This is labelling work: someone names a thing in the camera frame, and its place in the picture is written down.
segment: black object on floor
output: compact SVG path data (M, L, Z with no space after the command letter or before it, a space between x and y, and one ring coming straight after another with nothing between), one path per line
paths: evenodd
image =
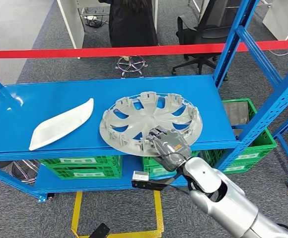
M104 223L101 223L99 227L95 229L89 238L106 238L109 235L110 228Z

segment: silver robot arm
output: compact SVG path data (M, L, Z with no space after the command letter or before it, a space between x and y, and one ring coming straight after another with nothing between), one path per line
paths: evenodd
M202 158L189 159L183 172L192 179L192 202L234 238L288 238L288 231L262 215L241 188ZM215 200L211 200L209 194L215 193Z
M243 190L202 158L190 157L190 147L178 131L160 126L147 137L168 171L177 170L188 181L193 203L234 238L288 238L288 231L260 213Z

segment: woman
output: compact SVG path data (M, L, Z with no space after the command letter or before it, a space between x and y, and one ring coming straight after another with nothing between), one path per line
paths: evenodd
M151 0L98 0L111 4L109 30L112 47L156 46Z

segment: office chair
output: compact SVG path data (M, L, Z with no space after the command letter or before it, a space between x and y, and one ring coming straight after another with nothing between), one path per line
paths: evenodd
M215 44L224 43L228 36L232 23L236 16L236 9L226 8L227 0L209 0L208 5L203 12L200 24L197 27L190 26L184 16L178 16L176 35L179 39L180 45L193 44ZM198 64L198 74L202 73L204 64L215 69L218 57L221 53L206 53L206 54L185 54L184 58L189 60L189 57L193 59L177 65L172 68L172 74L176 75L176 69L187 65Z

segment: desk leg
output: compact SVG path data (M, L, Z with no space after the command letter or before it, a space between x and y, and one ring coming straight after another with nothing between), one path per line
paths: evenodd
M75 0L57 0L75 49L81 49L85 37L83 25Z
M158 14L158 0L152 0L153 5L153 19L155 29L157 31L157 14Z
M288 39L288 1L274 0L263 20L268 29L277 40Z

